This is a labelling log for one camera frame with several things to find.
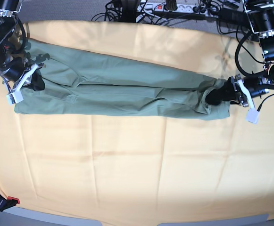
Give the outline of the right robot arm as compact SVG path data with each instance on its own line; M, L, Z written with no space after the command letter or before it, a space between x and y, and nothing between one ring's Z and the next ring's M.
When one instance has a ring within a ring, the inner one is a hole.
M0 0L0 77L9 93L22 87L34 91L45 89L38 73L44 64L36 64L33 69L33 65L20 56L27 44L24 26L18 17L22 4L22 0Z

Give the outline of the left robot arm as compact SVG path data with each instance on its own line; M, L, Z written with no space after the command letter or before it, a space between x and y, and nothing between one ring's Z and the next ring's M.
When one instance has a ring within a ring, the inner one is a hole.
M217 8L218 18L237 26L236 33L244 28L248 31L238 40L234 61L239 74L231 77L219 89L206 96L206 103L219 105L221 102L253 107L253 99L274 90L274 1L244 0L243 11ZM250 38L258 41L262 49L263 70L246 72L239 61L240 50Z

